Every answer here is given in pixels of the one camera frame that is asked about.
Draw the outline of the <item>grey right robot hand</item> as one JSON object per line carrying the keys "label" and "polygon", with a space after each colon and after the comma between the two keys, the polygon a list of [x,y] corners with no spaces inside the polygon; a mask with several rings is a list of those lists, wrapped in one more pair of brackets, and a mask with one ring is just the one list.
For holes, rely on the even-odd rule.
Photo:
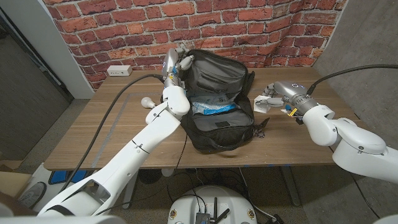
{"label": "grey right robot hand", "polygon": [[262,96],[267,98],[254,100],[255,105],[282,107],[285,103],[290,103],[295,106],[307,97],[307,89],[298,83],[277,81],[267,85]]}

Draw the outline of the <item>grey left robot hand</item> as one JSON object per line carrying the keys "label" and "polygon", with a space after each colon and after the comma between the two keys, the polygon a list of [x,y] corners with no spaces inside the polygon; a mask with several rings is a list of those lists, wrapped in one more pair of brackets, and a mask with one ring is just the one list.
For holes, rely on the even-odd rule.
{"label": "grey left robot hand", "polygon": [[194,59],[194,55],[187,55],[187,49],[185,48],[169,49],[162,64],[162,76],[180,78],[181,73],[192,66]]}

